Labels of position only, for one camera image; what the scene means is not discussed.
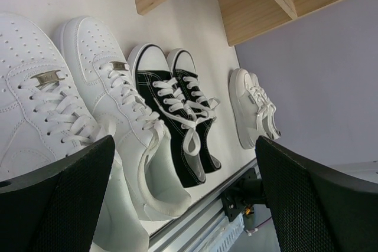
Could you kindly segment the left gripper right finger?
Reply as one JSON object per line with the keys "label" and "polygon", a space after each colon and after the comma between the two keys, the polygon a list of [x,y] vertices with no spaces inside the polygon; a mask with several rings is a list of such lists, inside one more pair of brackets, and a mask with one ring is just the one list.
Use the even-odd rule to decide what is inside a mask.
{"label": "left gripper right finger", "polygon": [[255,152],[281,251],[377,251],[377,184],[263,136]]}

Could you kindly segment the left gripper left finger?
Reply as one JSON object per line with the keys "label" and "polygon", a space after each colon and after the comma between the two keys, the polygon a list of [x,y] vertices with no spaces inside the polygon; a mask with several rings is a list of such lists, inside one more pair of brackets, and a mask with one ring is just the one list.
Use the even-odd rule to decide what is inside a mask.
{"label": "left gripper left finger", "polygon": [[115,154],[110,135],[1,182],[1,251],[89,251]]}

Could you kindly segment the white low sneaker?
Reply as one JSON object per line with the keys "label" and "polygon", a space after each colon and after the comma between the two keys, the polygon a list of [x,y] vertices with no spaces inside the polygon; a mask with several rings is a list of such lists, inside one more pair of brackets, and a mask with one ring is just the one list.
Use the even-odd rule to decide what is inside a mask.
{"label": "white low sneaker", "polygon": [[230,102],[243,149],[253,149],[259,136],[272,140],[281,137],[275,124],[275,114],[269,114],[268,107],[252,85],[249,73],[242,68],[235,69],[229,80]]}
{"label": "white low sneaker", "polygon": [[258,77],[255,73],[249,73],[252,79],[252,85],[255,89],[257,89],[257,93],[261,96],[263,104],[268,107],[268,112],[270,115],[274,115],[276,112],[276,106],[272,103],[266,91],[260,86]]}

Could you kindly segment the black canvas sneaker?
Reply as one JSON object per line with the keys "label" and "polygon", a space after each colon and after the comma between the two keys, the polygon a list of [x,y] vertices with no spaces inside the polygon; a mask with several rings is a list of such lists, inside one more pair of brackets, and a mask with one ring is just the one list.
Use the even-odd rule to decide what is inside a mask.
{"label": "black canvas sneaker", "polygon": [[201,140],[200,159],[204,171],[207,174],[218,171],[221,169],[221,162],[210,153],[207,138],[217,119],[215,108],[220,101],[215,97],[207,98],[201,91],[195,62],[189,51],[174,49],[168,54],[167,61],[187,104],[199,120],[196,131]]}
{"label": "black canvas sneaker", "polygon": [[200,160],[197,117],[186,103],[163,50],[151,43],[137,45],[128,63],[139,94],[169,130],[172,160],[183,187],[204,184],[206,174]]}

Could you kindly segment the white leather sneaker left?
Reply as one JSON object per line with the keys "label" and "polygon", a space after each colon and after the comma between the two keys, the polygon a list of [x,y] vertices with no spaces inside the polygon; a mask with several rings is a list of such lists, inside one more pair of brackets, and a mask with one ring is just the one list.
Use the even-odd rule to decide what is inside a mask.
{"label": "white leather sneaker left", "polygon": [[[66,158],[115,133],[97,122],[50,38],[32,21],[1,13],[1,179]],[[147,251],[149,235],[114,156],[92,251]]]}

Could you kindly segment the white leather sneaker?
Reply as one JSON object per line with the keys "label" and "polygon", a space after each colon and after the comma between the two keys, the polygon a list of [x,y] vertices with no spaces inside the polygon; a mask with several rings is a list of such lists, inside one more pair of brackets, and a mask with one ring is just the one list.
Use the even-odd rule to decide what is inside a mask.
{"label": "white leather sneaker", "polygon": [[[66,158],[115,133],[97,122],[50,38],[32,21],[1,13],[1,179]],[[92,251],[147,251],[149,235],[114,156]]]}
{"label": "white leather sneaker", "polygon": [[116,150],[138,217],[162,221],[182,215],[191,196],[174,168],[171,135],[137,91],[110,29],[93,17],[77,17],[62,23],[53,41],[92,116],[115,130]]}

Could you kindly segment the white leather sneaker right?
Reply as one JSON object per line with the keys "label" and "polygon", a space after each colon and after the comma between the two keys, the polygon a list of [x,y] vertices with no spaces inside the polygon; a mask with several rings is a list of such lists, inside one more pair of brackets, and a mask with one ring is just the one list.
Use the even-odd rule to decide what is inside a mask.
{"label": "white leather sneaker right", "polygon": [[62,23],[53,41],[92,116],[115,130],[116,150],[138,217],[162,221],[182,215],[191,196],[174,168],[171,135],[137,91],[110,29],[93,17],[77,17]]}

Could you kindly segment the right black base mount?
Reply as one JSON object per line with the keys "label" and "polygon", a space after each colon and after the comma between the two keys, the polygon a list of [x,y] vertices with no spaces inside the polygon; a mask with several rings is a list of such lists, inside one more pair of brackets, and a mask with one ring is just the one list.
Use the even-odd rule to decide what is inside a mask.
{"label": "right black base mount", "polygon": [[221,194],[226,217],[233,222],[239,214],[251,215],[254,205],[267,205],[262,179],[255,168],[248,169]]}

